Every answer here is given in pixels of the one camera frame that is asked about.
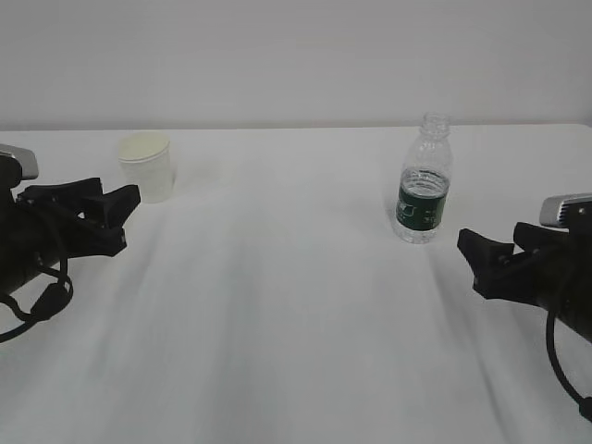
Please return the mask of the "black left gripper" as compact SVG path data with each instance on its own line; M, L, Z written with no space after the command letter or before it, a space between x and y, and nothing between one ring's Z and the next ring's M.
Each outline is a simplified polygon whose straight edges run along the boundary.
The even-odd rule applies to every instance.
M126 248L124 224L141 202L137 185L103 194L99 178L31 185L18 196L1 186L1 291L12 292L42 265Z

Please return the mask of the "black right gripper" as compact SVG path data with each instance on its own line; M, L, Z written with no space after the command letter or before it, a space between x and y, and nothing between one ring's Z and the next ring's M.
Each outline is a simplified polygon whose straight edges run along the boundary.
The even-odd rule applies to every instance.
M473 289L486 300L547 310L565 283L558 319L591 340L591 229L558 231L518 222L512 239L459 231L457 248L474 274Z

